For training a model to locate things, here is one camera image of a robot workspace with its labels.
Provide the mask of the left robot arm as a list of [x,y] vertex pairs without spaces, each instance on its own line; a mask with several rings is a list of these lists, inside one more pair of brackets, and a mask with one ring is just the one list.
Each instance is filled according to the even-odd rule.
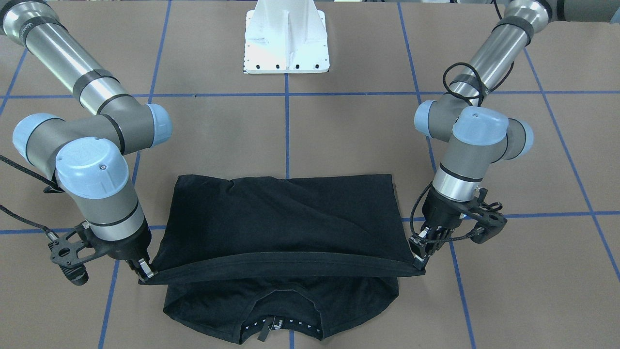
[[451,82],[445,94],[417,108],[416,129],[448,148],[432,182],[423,190],[421,229],[409,239],[415,267],[423,271],[434,252],[455,241],[465,217],[476,224],[464,239],[485,243],[505,224],[500,203],[485,203],[480,184],[492,163],[516,159],[533,146],[531,127],[482,103],[506,79],[519,53],[552,22],[619,22],[617,0],[512,0],[489,37]]

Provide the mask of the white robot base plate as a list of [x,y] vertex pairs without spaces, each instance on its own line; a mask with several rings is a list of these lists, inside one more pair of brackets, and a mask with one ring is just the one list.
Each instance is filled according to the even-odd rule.
[[244,73],[328,72],[325,17],[312,0],[259,0],[246,13]]

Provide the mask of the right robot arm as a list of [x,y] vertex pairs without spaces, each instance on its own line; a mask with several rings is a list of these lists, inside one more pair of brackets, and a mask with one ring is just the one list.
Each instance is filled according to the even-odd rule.
[[37,57],[91,113],[76,121],[35,113],[13,131],[16,150],[40,170],[38,179],[68,194],[84,217],[63,236],[38,224],[51,261],[78,286],[89,278],[85,264],[102,256],[125,261],[148,282],[156,274],[147,250],[151,231],[125,156],[168,141],[168,112],[140,104],[44,0],[3,0],[1,34]]

